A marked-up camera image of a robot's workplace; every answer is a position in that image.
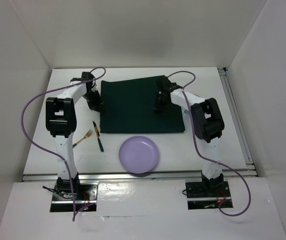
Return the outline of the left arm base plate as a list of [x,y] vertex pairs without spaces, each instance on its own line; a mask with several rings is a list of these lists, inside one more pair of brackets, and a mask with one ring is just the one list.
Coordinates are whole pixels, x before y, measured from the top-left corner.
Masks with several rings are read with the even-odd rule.
[[[70,190],[59,191],[55,187],[43,186],[43,189],[52,193],[50,212],[73,212],[72,193]],[[82,184],[79,193],[75,193],[76,211],[95,212],[97,209],[98,183]]]

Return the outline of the dark green cloth napkin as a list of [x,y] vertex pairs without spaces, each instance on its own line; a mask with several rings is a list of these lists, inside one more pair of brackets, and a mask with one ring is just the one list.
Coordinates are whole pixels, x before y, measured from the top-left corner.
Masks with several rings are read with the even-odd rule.
[[158,80],[164,75],[122,81],[101,81],[103,112],[100,130],[104,134],[175,134],[185,131],[180,106],[170,104],[155,113]]

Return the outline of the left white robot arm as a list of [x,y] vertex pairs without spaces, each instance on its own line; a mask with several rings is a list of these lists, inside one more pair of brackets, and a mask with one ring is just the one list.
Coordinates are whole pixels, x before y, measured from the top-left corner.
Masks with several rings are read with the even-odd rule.
[[84,71],[80,78],[71,80],[70,88],[57,97],[46,99],[46,129],[53,137],[59,155],[55,189],[71,200],[77,199],[82,190],[73,153],[73,134],[77,127],[75,104],[84,98],[90,110],[99,113],[104,110],[94,78],[91,71]]

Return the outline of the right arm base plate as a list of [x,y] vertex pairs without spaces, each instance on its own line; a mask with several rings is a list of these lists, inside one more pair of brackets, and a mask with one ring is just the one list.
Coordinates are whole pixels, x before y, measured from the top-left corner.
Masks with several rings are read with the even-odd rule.
[[221,208],[233,208],[231,193],[227,181],[211,191],[206,192],[201,182],[186,182],[182,194],[187,197],[189,210],[216,209],[219,204]]

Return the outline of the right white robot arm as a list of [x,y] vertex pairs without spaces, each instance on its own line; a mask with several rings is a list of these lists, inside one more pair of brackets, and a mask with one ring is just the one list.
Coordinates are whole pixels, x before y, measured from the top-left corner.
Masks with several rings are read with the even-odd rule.
[[204,160],[199,191],[206,196],[214,196],[224,181],[219,165],[219,142],[225,124],[216,99],[205,99],[187,92],[167,77],[157,80],[156,84],[158,92],[154,105],[155,113],[167,111],[170,105],[177,105],[188,111],[193,137],[198,140],[198,150],[202,150],[199,155]]

